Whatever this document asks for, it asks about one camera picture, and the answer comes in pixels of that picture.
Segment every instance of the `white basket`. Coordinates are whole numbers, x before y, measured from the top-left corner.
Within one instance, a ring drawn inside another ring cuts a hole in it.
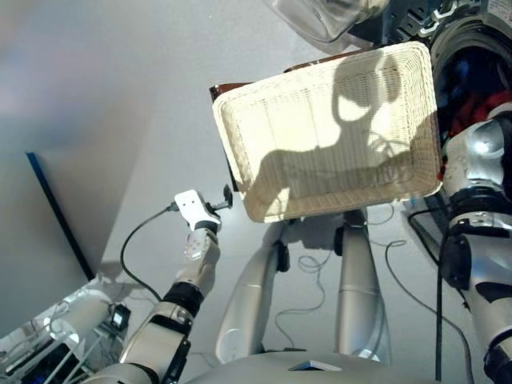
[[[214,117],[257,222],[436,192],[439,142],[428,49],[387,46],[221,94]]]

